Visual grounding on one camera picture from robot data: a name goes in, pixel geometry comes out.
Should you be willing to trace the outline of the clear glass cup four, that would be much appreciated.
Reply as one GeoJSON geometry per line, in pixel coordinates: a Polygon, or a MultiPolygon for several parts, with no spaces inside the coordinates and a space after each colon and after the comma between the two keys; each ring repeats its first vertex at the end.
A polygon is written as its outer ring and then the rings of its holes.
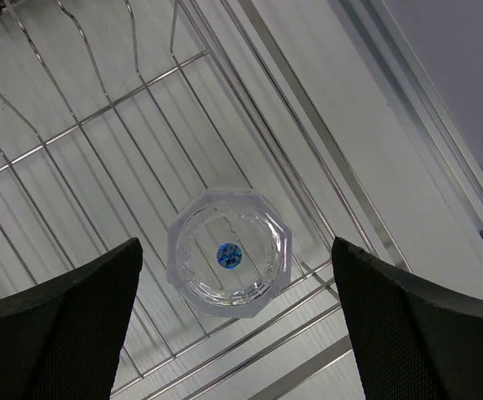
{"type": "Polygon", "coordinates": [[[254,190],[209,188],[168,230],[166,276],[197,312],[252,318],[291,279],[292,232],[254,190]]]}

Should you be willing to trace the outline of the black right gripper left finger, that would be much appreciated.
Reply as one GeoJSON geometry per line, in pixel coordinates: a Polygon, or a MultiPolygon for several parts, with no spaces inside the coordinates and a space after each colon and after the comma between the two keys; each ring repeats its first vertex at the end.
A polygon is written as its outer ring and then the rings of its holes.
{"type": "Polygon", "coordinates": [[[133,237],[0,299],[0,399],[108,399],[142,266],[133,237]]]}

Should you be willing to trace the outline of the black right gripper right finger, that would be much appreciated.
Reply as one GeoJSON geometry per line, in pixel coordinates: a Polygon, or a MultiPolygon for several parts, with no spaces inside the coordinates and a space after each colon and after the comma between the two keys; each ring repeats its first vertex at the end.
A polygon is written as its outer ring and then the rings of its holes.
{"type": "Polygon", "coordinates": [[[483,399],[483,300],[342,237],[331,257],[366,398],[483,399]]]}

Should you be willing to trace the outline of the right aluminium frame post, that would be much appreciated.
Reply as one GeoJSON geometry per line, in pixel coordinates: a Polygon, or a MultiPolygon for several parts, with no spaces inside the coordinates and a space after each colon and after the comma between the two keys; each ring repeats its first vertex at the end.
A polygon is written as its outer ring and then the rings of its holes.
{"type": "Polygon", "coordinates": [[[483,171],[424,68],[381,1],[343,1],[341,7],[415,125],[411,140],[463,223],[483,262],[483,171]]]}

